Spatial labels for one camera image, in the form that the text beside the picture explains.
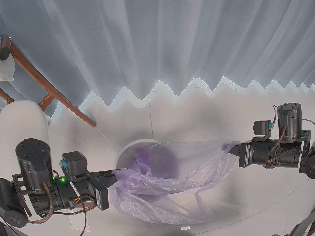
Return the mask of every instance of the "bucket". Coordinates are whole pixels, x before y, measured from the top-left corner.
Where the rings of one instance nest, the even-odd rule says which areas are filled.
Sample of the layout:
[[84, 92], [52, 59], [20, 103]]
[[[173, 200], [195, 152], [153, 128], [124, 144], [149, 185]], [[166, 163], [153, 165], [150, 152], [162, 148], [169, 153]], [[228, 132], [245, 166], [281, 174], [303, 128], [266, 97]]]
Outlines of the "bucket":
[[113, 169], [129, 168], [132, 158], [135, 156], [135, 151], [138, 148], [158, 144], [157, 140], [140, 139], [126, 145], [117, 155]]

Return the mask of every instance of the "white fabric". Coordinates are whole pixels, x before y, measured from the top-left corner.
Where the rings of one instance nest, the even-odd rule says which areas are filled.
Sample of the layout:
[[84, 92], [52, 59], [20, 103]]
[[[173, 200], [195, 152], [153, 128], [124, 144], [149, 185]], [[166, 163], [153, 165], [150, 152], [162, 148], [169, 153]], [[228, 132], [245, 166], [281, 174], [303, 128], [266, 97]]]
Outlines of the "white fabric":
[[48, 144], [48, 124], [45, 114], [33, 101], [15, 101], [0, 113], [0, 169], [1, 177], [12, 179], [19, 173], [15, 148], [24, 139], [39, 139]]
[[315, 0], [0, 0], [0, 31], [74, 104], [90, 91], [110, 104], [123, 86], [143, 99], [158, 80], [176, 95], [194, 77], [211, 89], [223, 76], [242, 87], [272, 79], [310, 87], [314, 8]]
[[6, 60], [0, 60], [0, 81], [13, 81], [15, 63], [12, 54]]

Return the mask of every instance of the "curtain fold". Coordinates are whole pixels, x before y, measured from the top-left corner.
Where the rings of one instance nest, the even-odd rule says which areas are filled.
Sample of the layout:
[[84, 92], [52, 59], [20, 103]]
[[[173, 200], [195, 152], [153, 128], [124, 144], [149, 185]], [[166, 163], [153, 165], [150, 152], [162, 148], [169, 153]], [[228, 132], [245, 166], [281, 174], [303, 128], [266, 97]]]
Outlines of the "curtain fold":
[[[176, 95], [194, 77], [212, 90], [223, 76], [241, 87], [273, 79], [310, 87], [314, 8], [315, 0], [0, 0], [0, 33], [75, 105], [91, 91], [108, 105], [124, 86], [143, 99], [158, 80]], [[16, 69], [10, 84], [44, 96], [25, 76]]]

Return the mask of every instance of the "purple plastic bag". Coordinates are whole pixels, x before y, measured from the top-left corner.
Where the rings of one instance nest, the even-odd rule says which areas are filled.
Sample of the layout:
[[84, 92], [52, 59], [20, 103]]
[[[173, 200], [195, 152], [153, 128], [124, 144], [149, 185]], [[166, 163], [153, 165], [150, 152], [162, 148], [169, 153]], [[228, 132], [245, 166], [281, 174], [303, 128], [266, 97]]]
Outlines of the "purple plastic bag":
[[139, 148], [129, 169], [113, 171], [118, 181], [110, 187], [111, 203], [118, 212], [151, 223], [208, 222], [213, 214], [200, 194], [231, 172], [238, 158], [228, 152], [236, 144], [208, 141]]

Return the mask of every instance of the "wooden chair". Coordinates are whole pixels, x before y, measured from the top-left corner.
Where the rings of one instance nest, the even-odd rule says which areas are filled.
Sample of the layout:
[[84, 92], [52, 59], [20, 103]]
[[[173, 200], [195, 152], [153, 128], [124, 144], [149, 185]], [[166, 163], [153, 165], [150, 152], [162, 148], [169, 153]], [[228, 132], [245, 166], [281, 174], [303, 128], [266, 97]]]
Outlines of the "wooden chair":
[[[14, 60], [44, 89], [48, 94], [39, 103], [39, 106], [44, 111], [53, 99], [59, 100], [82, 120], [90, 124], [92, 127], [96, 126], [95, 121], [89, 118], [86, 114], [81, 112], [75, 105], [73, 105], [61, 92], [59, 92], [20, 52], [16, 45], [11, 41], [7, 35], [1, 35], [0, 60], [6, 60], [11, 53]], [[0, 96], [7, 101], [8, 104], [14, 102], [14, 99], [0, 89]]]

